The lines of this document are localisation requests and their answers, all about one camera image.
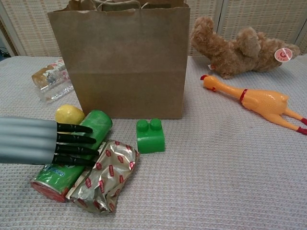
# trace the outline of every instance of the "red can bottom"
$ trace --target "red can bottom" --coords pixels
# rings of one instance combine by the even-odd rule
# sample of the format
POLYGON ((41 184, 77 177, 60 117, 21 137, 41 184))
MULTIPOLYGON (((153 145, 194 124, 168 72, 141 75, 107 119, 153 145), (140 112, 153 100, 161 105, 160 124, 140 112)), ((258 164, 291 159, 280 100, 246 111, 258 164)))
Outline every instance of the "red can bottom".
POLYGON ((44 196, 58 201, 58 202, 62 202, 65 203, 67 201, 67 199, 65 198, 66 194, 68 193, 68 188, 66 188, 62 194, 60 194, 59 192, 53 190, 50 187, 47 187, 46 185, 40 184, 38 182, 31 182, 31 187, 33 187, 36 191, 38 191, 39 193, 43 194, 44 196))

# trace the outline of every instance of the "yellow lemon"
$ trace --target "yellow lemon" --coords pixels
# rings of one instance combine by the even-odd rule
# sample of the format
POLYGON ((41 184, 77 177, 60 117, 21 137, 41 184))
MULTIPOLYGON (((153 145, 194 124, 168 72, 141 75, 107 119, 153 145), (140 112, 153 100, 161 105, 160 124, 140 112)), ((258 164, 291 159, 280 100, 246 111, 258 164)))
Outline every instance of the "yellow lemon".
POLYGON ((64 104, 57 109, 55 118, 58 123, 79 125, 84 120, 85 115, 77 107, 64 104))

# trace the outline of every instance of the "robotic hand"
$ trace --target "robotic hand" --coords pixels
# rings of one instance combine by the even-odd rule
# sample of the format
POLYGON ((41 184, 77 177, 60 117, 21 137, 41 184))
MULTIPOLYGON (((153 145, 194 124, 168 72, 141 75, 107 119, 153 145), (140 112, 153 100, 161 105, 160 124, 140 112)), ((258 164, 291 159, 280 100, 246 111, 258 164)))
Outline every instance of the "robotic hand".
POLYGON ((91 137, 58 132, 92 133, 92 129, 80 125, 61 124, 55 121, 0 117, 0 163, 12 164, 64 164, 94 165, 94 161, 71 155, 93 155, 99 152, 77 144, 94 144, 91 137))

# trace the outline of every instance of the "white tablecloth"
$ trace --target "white tablecloth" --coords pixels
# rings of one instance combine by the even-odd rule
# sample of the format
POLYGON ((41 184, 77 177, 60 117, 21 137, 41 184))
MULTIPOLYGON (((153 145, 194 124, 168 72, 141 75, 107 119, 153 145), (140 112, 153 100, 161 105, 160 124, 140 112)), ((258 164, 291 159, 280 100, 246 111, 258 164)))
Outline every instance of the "white tablecloth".
MULTIPOLYGON (((80 107, 74 92, 52 104, 34 93, 31 75, 56 59, 1 61, 0 115, 54 119, 62 104, 80 107)), ((208 71, 202 57, 189 57, 184 117, 162 121, 166 151, 141 155, 115 214, 40 195, 29 181, 41 166, 0 164, 0 229, 306 230, 307 137, 205 90, 200 76, 208 71)), ((227 83, 288 94, 289 107, 307 116, 307 57, 227 83)), ((110 137, 136 147, 137 120, 113 121, 110 137)))

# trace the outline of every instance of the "toy block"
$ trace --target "toy block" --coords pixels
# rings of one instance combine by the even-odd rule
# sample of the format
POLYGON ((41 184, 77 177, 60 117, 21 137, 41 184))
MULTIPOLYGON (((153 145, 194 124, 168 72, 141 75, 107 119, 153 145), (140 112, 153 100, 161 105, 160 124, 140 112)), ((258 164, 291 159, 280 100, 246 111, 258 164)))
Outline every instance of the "toy block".
POLYGON ((141 119, 136 124, 138 151, 153 153, 165 151, 165 137, 160 119, 154 118, 148 123, 141 119))

